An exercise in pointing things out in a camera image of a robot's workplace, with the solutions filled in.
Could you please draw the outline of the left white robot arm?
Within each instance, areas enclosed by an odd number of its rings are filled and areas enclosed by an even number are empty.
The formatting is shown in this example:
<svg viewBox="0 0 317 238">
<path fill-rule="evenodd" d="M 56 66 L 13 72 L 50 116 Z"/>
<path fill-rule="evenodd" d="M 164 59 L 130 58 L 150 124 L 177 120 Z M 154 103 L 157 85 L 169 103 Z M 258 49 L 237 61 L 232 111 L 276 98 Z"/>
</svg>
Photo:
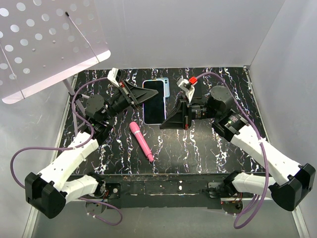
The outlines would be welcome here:
<svg viewBox="0 0 317 238">
<path fill-rule="evenodd" d="M 106 141 L 112 130 L 107 120 L 128 107 L 142 105 L 157 94 L 157 90 L 122 81 L 109 101 L 98 94 L 90 96 L 86 102 L 84 118 L 88 125 L 78 132 L 73 142 L 52 163 L 38 174 L 30 173 L 25 178 L 26 201 L 52 219 L 70 201 L 85 195 L 104 197 L 107 192 L 106 181 L 96 173 L 88 173 L 73 181 L 68 181 L 69 177 Z"/>
</svg>

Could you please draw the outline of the bare black phone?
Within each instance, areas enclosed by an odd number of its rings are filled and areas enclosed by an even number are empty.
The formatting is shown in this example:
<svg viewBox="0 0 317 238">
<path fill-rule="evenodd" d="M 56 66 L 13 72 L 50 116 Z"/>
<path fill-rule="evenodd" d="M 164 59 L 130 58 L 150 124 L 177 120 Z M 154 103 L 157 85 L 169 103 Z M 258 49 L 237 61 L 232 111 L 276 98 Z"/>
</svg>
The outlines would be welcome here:
<svg viewBox="0 0 317 238">
<path fill-rule="evenodd" d="M 193 99 L 202 99 L 202 82 L 198 80 L 197 83 L 194 85 L 195 91 L 193 94 Z"/>
</svg>

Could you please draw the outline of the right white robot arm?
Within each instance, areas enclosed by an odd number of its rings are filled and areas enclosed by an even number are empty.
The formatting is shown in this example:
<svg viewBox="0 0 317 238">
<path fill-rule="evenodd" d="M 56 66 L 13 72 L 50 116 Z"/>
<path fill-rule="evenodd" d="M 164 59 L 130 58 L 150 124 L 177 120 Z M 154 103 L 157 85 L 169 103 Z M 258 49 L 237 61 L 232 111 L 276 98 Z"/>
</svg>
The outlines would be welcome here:
<svg viewBox="0 0 317 238">
<path fill-rule="evenodd" d="M 234 104 L 225 86 L 213 87 L 205 103 L 180 96 L 160 129 L 189 129 L 193 120 L 213 119 L 212 128 L 220 137 L 242 149 L 269 173 L 265 178 L 232 172 L 214 192 L 230 197 L 241 192 L 264 194 L 284 210 L 293 211 L 312 190 L 316 169 L 288 158 L 258 136 L 255 128 L 233 110 Z"/>
</svg>

